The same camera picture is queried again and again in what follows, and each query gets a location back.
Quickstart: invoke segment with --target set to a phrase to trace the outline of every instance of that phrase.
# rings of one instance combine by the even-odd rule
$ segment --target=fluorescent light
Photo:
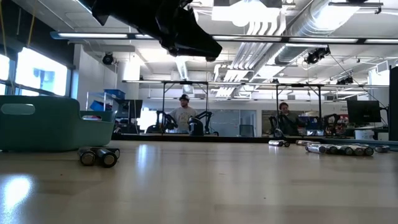
[[[209,82],[209,85],[244,85],[240,82]]]
[[[357,43],[358,39],[351,38],[306,38],[306,37],[291,37],[289,42],[299,42],[299,43]]]
[[[398,44],[398,39],[368,39],[365,44]]]
[[[137,39],[153,39],[150,35],[136,34]]]
[[[230,99],[233,101],[254,101],[254,99]]]
[[[258,86],[276,86],[275,83],[246,83],[246,85],[258,85]]]
[[[238,42],[280,42],[281,37],[268,37],[262,35],[214,35],[218,41],[238,41]]]
[[[327,44],[286,44],[286,47],[324,47],[327,48]]]
[[[82,39],[127,39],[127,34],[89,34],[89,33],[59,33],[63,38],[82,38]]]
[[[144,81],[144,80],[123,80],[125,83],[162,83],[162,81]]]

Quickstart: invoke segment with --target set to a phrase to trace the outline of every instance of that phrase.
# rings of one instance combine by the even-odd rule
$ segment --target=window
[[[6,94],[6,86],[5,84],[0,84],[0,95]]]
[[[16,83],[65,96],[68,68],[31,49],[18,54]],[[31,92],[22,91],[22,95]]]
[[[7,80],[10,68],[10,59],[4,55],[0,55],[0,79]]]

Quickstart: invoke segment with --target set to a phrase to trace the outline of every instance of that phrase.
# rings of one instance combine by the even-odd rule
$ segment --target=computer monitor
[[[381,122],[380,105],[378,101],[348,100],[348,121],[356,124]]]
[[[128,118],[130,109],[130,118],[140,118],[142,100],[116,100],[119,104],[117,118]]]

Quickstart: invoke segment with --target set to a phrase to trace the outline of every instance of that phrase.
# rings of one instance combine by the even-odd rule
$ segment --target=security camera
[[[112,65],[114,62],[113,53],[106,52],[104,58],[102,59],[104,65]]]

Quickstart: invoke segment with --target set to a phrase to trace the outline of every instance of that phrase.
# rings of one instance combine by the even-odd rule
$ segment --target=wall
[[[105,67],[83,50],[81,45],[75,46],[72,97],[80,103],[80,109],[85,110],[87,92],[104,92],[104,89],[116,88],[118,74]],[[94,97],[89,97],[90,107]]]

